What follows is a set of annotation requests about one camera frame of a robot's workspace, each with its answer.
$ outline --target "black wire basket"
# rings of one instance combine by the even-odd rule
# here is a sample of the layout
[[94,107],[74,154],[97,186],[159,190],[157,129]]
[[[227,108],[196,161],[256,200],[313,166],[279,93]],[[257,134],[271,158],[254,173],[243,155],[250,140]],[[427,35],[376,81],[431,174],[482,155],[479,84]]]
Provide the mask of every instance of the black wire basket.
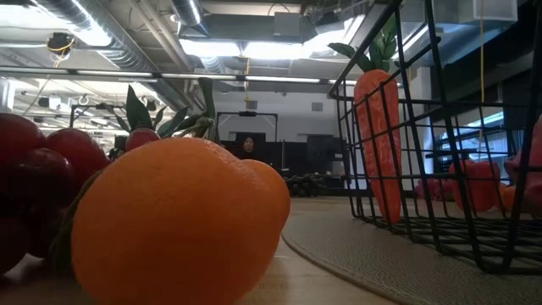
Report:
[[[531,147],[537,113],[539,113],[537,110],[540,108],[538,92],[542,70],[542,5],[537,7],[538,20],[534,39],[530,100],[505,104],[447,101],[438,49],[440,39],[435,32],[432,2],[430,0],[424,2],[430,37],[428,46],[408,61],[405,60],[401,33],[401,0],[392,0],[329,93],[336,100],[340,137],[346,138],[346,143],[342,148],[345,168],[351,169],[347,177],[351,183],[346,183],[350,194],[351,212],[358,219],[387,229],[394,234],[405,236],[415,243],[431,246],[441,254],[468,258],[485,272],[542,275],[542,220],[537,218],[536,212],[529,213],[526,200],[524,200],[529,180],[532,180],[534,175],[542,175],[536,173],[542,171],[542,167],[529,163],[531,154],[535,153],[531,152]],[[364,98],[354,101],[353,97],[346,94],[346,76],[389,18],[395,18],[399,69]],[[407,69],[429,52],[434,60],[433,69],[439,88],[439,101],[411,98]],[[399,100],[399,107],[402,108],[401,122],[392,125],[384,87],[399,75],[402,78],[405,98]],[[369,109],[369,103],[374,102],[370,100],[373,95],[379,95],[379,101],[382,101],[379,103],[382,103],[385,118],[385,128],[376,132],[373,130],[372,111]],[[415,115],[414,105],[425,105],[427,110]],[[453,114],[454,111],[452,111],[457,107],[474,109],[475,113],[479,114],[478,125],[460,126],[457,114]],[[525,116],[524,128],[518,130],[485,122],[483,113],[497,107],[521,108]],[[367,122],[358,121],[362,108],[367,110],[366,119],[370,126],[370,136],[365,137],[360,131],[360,124],[367,124]],[[445,114],[442,123],[435,123],[431,119],[437,112]],[[419,128],[430,129],[432,139],[435,139],[435,134],[440,133],[438,141],[434,141],[430,149],[423,147]],[[407,140],[406,146],[400,151],[396,151],[396,146],[391,145],[394,142],[395,130],[400,130],[406,139],[412,138],[412,142]],[[495,133],[503,132],[506,133],[508,149],[501,152],[491,150],[488,139]],[[371,147],[374,152],[377,152],[376,155],[381,153],[376,145],[379,137],[385,138],[379,141],[389,143],[392,163],[385,166],[388,169],[393,166],[394,175],[382,175],[384,165],[380,164],[378,156],[370,157],[376,163],[378,172],[376,175],[368,175],[359,170],[361,168],[359,165],[362,165],[363,169],[367,168],[368,157],[364,150],[366,152],[366,149]],[[464,141],[469,138],[478,138],[478,149],[464,147]],[[513,178],[501,178],[500,169],[494,166],[495,161],[516,154],[521,155],[521,161],[513,164],[510,169],[514,173]],[[402,160],[408,164],[406,172],[405,170],[401,172],[401,159],[397,156],[407,156]],[[428,158],[435,160],[433,174],[426,173],[425,170],[424,161]],[[480,164],[478,162],[480,159],[484,159],[486,163]],[[472,162],[478,162],[478,165],[469,165]],[[473,174],[475,167],[485,168],[485,174]],[[407,198],[408,191],[404,190],[404,186],[408,185],[413,190],[417,189],[415,181],[418,182],[418,180],[418,190],[422,198]],[[501,195],[500,188],[504,187],[501,184],[503,182],[515,186],[512,199]],[[386,200],[386,196],[394,196],[390,193],[390,189],[384,187],[390,183],[395,183],[398,187],[399,196],[396,200],[400,202],[396,202],[395,207],[400,206],[401,213],[398,214],[396,221],[393,221],[393,215],[390,215],[391,205]],[[375,189],[371,196],[362,196],[367,195],[367,190],[371,190],[371,186],[378,188],[379,200],[382,202],[377,202],[373,197]],[[431,195],[434,193],[434,186],[437,186],[437,190],[440,189],[437,191],[440,192],[440,196]],[[444,194],[445,186],[452,187],[455,202]],[[484,198],[480,197],[480,190],[484,190],[482,192]],[[505,200],[512,200],[512,206],[506,206]],[[485,212],[487,207],[480,207],[481,202],[484,204],[490,202],[494,205],[493,212]]]

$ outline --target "carrot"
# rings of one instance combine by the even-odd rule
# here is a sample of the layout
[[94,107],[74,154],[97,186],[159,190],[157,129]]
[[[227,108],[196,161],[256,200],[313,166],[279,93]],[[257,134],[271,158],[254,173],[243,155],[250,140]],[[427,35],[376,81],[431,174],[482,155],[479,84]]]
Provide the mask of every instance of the carrot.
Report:
[[[355,103],[360,101],[369,94],[374,88],[380,86],[380,83],[390,78],[390,75],[380,69],[370,70],[357,81],[356,88],[354,89]],[[390,116],[390,125],[399,124],[399,91],[395,80],[390,81],[384,86],[384,97]],[[382,97],[377,92],[373,94],[367,101],[369,109],[371,111],[371,122],[373,123],[373,133],[377,134],[381,131],[388,130],[386,120],[384,116],[384,109],[382,105]],[[359,122],[359,128],[362,135],[362,139],[368,139],[371,137],[371,130],[368,121],[367,105],[361,104],[357,106],[357,121]],[[399,170],[401,171],[401,135],[399,130],[393,131],[393,142],[395,145],[395,153],[397,156],[397,163]],[[380,170],[382,176],[395,176],[395,165],[393,163],[393,154],[390,145],[390,136],[384,134],[377,136],[371,141],[363,143],[363,154],[365,155],[365,163],[367,168],[365,169],[366,175],[378,176],[377,159],[375,157],[375,151],[373,150],[373,141],[376,141],[376,147],[378,155],[378,162],[380,163]],[[388,212],[390,213],[390,222],[392,224],[401,220],[401,193],[399,192],[399,183],[397,180],[380,180],[371,179],[371,189],[373,190],[376,200],[379,203],[380,212],[386,217],[384,203],[387,202]],[[384,183],[384,195],[382,194],[382,187],[380,183]]]

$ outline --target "table surface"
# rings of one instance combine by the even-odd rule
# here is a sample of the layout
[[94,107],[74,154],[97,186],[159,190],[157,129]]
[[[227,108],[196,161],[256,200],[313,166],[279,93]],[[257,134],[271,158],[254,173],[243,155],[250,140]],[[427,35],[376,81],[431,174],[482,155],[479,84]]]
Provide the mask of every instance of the table surface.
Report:
[[[349,213],[343,197],[293,199],[291,214]],[[93,304],[74,280],[52,277],[41,260],[26,256],[0,277],[0,304]],[[280,241],[274,260],[257,287],[237,305],[394,304],[316,267]]]

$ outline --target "person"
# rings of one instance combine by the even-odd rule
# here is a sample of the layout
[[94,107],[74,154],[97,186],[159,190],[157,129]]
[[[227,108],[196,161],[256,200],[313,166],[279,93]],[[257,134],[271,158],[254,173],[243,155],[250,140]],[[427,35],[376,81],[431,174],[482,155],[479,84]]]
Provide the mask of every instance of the person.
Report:
[[256,159],[256,153],[254,151],[254,140],[251,137],[247,137],[243,142],[243,151],[239,157],[240,159]]

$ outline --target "carrot top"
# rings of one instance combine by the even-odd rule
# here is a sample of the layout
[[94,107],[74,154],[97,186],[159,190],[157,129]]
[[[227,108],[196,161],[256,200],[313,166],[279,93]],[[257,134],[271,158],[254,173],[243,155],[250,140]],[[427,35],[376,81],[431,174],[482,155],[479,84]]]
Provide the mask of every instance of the carrot top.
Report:
[[[381,69],[386,72],[390,70],[390,59],[397,49],[396,33],[395,18],[392,15],[369,46],[369,56],[371,58],[369,59],[367,55],[362,54],[357,61],[357,65],[363,72],[373,69]],[[353,47],[345,43],[330,43],[328,47],[348,58],[352,58],[356,53]]]

